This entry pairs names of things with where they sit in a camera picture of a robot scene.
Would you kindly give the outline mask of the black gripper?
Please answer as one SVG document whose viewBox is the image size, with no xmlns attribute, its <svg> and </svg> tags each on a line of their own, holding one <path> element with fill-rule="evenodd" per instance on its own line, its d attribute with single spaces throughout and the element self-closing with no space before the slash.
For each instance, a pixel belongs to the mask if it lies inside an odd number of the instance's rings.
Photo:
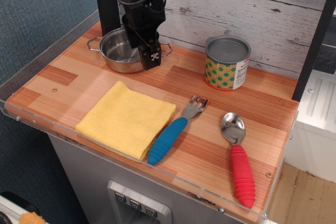
<svg viewBox="0 0 336 224">
<path fill-rule="evenodd" d="M 138 47 L 144 70 L 161 64 L 161 46 L 156 42 L 157 29 L 165 21 L 165 4 L 165 0 L 145 0 L 123 6 L 122 22 L 127 38 L 132 48 Z"/>
</svg>

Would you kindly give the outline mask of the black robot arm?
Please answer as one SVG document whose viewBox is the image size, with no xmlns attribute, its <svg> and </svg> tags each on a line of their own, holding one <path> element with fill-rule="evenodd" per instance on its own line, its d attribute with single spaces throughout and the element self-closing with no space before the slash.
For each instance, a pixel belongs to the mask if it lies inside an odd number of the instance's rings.
<svg viewBox="0 0 336 224">
<path fill-rule="evenodd" d="M 125 14 L 122 23 L 131 48 L 137 48 L 143 69 L 161 64 L 158 27 L 165 22 L 166 0 L 118 0 Z"/>
</svg>

